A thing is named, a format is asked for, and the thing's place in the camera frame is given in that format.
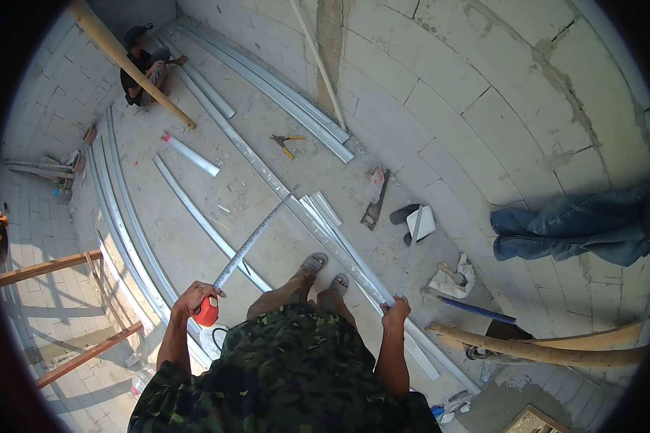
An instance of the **person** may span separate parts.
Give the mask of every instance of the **person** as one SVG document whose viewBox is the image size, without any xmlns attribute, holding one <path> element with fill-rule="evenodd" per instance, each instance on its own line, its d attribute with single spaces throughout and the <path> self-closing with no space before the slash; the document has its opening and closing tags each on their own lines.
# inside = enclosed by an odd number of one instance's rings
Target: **person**
<svg viewBox="0 0 650 433">
<path fill-rule="evenodd" d="M 161 89 L 168 77 L 167 64 L 182 65 L 188 61 L 188 57 L 180 56 L 175 60 L 171 59 L 171 52 L 168 47 L 161 47 L 154 53 L 149 54 L 142 47 L 147 42 L 147 30 L 152 28 L 151 24 L 147 26 L 135 26 L 125 33 L 125 43 L 127 44 L 127 58 L 133 65 L 137 66 L 141 73 L 151 81 L 157 89 Z M 145 91 L 142 86 L 121 68 L 121 84 L 125 91 L 125 99 L 129 105 L 138 105 L 145 107 L 156 102 L 151 95 Z"/>
<path fill-rule="evenodd" d="M 404 358 L 405 298 L 382 304 L 376 364 L 342 296 L 348 279 L 307 301 L 327 256 L 308 256 L 285 285 L 260 295 L 246 321 L 227 331 L 219 359 L 192 376 L 188 319 L 205 297 L 226 297 L 193 282 L 174 304 L 139 397 L 135 432 L 440 432 L 422 394 L 410 392 Z"/>
</svg>

